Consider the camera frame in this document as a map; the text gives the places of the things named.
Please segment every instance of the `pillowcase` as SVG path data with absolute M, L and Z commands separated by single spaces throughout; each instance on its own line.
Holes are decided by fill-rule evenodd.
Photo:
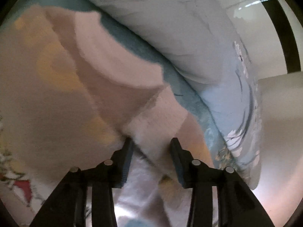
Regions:
M 90 0 L 174 64 L 210 109 L 251 188 L 260 175 L 255 75 L 216 0 Z

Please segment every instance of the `folded cloth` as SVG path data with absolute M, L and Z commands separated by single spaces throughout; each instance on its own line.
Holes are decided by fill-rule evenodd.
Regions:
M 0 176 L 37 212 L 70 167 L 95 167 L 131 136 L 138 151 L 125 187 L 114 192 L 116 209 L 127 212 L 118 225 L 144 218 L 185 226 L 189 191 L 178 184 L 168 144 L 178 137 L 212 166 L 203 133 L 161 67 L 128 52 L 99 21 L 96 12 L 35 5 L 1 34 L 2 154 L 9 159 L 1 157 Z

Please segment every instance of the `screw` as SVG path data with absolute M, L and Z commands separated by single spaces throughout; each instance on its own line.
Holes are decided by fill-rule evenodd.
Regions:
M 106 166 L 111 166 L 114 162 L 111 159 L 107 159 L 106 161 L 104 161 L 104 165 Z
M 73 166 L 72 168 L 69 169 L 69 171 L 70 171 L 71 173 L 76 173 L 78 170 L 79 170 L 79 168 L 76 167 L 76 166 Z
M 233 172 L 234 172 L 234 168 L 232 168 L 232 167 L 227 167 L 227 168 L 225 168 L 225 170 L 226 170 L 228 173 L 233 173 Z
M 194 166 L 199 166 L 199 165 L 201 165 L 201 161 L 198 160 L 198 159 L 194 159 L 191 163 L 192 163 Z

